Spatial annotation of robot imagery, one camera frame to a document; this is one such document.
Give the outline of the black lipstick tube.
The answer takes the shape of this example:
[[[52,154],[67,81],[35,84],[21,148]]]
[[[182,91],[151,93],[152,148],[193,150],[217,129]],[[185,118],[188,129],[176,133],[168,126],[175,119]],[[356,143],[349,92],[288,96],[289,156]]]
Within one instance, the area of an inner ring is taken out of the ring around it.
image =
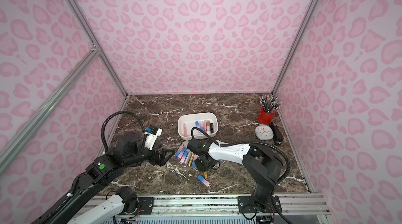
[[[214,124],[212,122],[210,123],[209,129],[211,134],[214,133]]]

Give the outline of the pink blue lipstick diagonal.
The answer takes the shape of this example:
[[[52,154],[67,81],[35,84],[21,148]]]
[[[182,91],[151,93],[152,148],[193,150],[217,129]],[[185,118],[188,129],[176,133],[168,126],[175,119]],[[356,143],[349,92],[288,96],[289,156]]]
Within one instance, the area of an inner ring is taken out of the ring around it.
[[[204,124],[204,121],[200,121],[200,129],[201,129],[202,131],[204,131],[204,130],[205,130],[205,124]]]

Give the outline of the pink lip gloss tube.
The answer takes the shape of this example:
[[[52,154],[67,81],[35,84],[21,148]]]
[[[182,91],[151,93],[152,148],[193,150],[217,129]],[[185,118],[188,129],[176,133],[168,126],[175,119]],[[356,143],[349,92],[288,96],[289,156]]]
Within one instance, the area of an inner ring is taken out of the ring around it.
[[[187,137],[187,136],[188,136],[186,124],[183,124],[183,136],[184,136],[184,137]]]

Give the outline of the pink clear lip gloss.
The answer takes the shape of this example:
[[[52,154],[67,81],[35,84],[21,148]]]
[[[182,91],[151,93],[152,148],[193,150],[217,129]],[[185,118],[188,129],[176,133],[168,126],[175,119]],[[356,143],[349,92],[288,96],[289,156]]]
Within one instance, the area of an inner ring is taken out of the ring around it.
[[[209,120],[204,121],[204,129],[207,133],[210,133],[210,121]]]

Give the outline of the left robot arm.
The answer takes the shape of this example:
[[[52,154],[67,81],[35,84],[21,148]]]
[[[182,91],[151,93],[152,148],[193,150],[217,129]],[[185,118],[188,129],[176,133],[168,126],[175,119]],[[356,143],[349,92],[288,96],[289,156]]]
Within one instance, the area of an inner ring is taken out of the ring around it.
[[[117,141],[115,147],[109,147],[105,139],[108,122],[121,114],[133,116],[140,126],[139,132],[128,132]],[[175,150],[155,144],[161,130],[150,126],[145,128],[140,118],[130,111],[119,111],[106,118],[101,127],[101,141],[105,154],[95,160],[72,182],[68,192],[52,207],[38,217],[36,224],[66,224],[96,194],[109,186],[124,174],[128,167],[141,166],[145,162],[164,166],[175,155]]]

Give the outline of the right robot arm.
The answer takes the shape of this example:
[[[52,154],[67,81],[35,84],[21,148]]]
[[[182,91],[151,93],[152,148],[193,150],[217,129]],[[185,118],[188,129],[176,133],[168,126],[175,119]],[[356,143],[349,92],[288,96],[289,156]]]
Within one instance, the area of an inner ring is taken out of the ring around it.
[[[256,182],[252,208],[261,213],[278,211],[274,193],[291,171],[291,161],[281,149],[261,141],[224,143],[198,127],[191,129],[187,148],[197,155],[195,166],[202,173],[219,167],[221,161],[243,165]]]

